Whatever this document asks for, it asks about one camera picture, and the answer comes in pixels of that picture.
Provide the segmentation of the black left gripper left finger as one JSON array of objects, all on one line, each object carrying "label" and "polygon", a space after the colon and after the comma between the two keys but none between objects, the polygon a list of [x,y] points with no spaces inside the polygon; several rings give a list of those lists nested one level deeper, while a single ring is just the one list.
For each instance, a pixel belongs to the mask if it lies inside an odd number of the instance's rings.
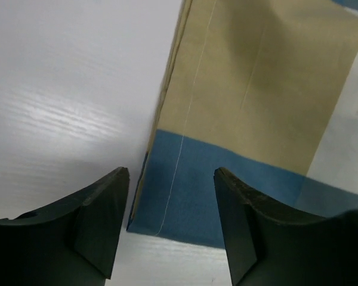
[{"label": "black left gripper left finger", "polygon": [[104,285],[129,190],[119,167],[51,204],[0,219],[0,285]]}]

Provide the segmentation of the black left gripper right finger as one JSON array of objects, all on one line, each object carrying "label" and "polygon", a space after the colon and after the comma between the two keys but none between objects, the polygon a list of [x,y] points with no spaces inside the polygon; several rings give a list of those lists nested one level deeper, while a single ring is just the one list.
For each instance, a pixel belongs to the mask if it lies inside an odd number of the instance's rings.
[{"label": "black left gripper right finger", "polygon": [[221,167],[215,194],[233,285],[358,285],[358,210],[297,210]]}]

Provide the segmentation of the blue beige checked cloth placemat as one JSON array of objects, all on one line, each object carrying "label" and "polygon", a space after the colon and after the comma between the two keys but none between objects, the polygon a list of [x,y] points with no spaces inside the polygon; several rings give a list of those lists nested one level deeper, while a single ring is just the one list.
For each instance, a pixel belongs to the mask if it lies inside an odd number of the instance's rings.
[{"label": "blue beige checked cloth placemat", "polygon": [[214,171],[358,209],[358,1],[185,1],[127,229],[224,245]]}]

